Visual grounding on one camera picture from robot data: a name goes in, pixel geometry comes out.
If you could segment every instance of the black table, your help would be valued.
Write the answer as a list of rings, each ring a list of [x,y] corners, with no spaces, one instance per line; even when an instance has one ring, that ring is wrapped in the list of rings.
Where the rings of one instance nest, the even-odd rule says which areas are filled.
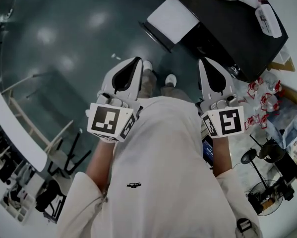
[[[238,79],[255,81],[281,50],[288,35],[265,35],[255,9],[240,1],[179,0],[200,21],[182,42],[197,56],[207,56],[225,67],[239,67]]]

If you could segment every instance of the dark green floor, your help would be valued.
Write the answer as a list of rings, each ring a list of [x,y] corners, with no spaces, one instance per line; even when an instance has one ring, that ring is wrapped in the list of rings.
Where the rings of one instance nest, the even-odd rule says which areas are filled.
[[[164,0],[1,0],[0,13],[13,14],[0,33],[2,86],[45,73],[15,90],[21,106],[52,139],[71,119],[65,149],[82,128],[81,155],[97,139],[86,132],[85,110],[95,102],[106,72],[119,60],[150,60],[162,86],[166,76],[197,101],[197,60],[180,44],[166,53],[139,27]],[[84,169],[87,161],[81,166]]]

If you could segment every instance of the white shoe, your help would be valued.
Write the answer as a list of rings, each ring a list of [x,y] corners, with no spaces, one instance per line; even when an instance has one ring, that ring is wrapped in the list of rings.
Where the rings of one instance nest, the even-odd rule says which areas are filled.
[[[143,71],[146,70],[146,69],[149,69],[149,70],[153,71],[153,65],[152,65],[152,63],[151,63],[150,61],[148,61],[148,60],[145,60],[145,61],[143,62]]]
[[[174,87],[177,85],[177,78],[175,75],[173,74],[169,74],[165,80],[165,85],[167,85],[168,83],[171,83],[174,85]]]

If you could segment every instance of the pants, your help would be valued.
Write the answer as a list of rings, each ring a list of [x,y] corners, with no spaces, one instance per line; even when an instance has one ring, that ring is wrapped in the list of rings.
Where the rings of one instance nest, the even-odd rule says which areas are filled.
[[[149,69],[144,70],[143,77],[142,77],[142,86],[141,86],[140,92],[138,93],[138,97],[144,98],[144,99],[151,98],[153,95],[154,89],[156,87],[156,81],[157,81],[157,78],[151,70]],[[162,93],[162,96],[192,102],[192,100],[188,97],[188,95],[186,95],[184,91],[173,87],[172,84],[169,86],[166,85],[162,87],[161,93]]]

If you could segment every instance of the person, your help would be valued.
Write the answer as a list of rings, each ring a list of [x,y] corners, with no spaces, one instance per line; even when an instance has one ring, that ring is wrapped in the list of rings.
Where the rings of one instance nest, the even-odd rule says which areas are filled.
[[[197,108],[175,87],[174,75],[162,96],[151,98],[156,76],[149,61],[143,64],[139,119],[125,142],[100,140],[86,173],[76,174],[58,237],[230,238],[240,218],[251,221],[251,237],[261,237],[232,169],[228,139],[213,139],[210,170],[202,158]]]

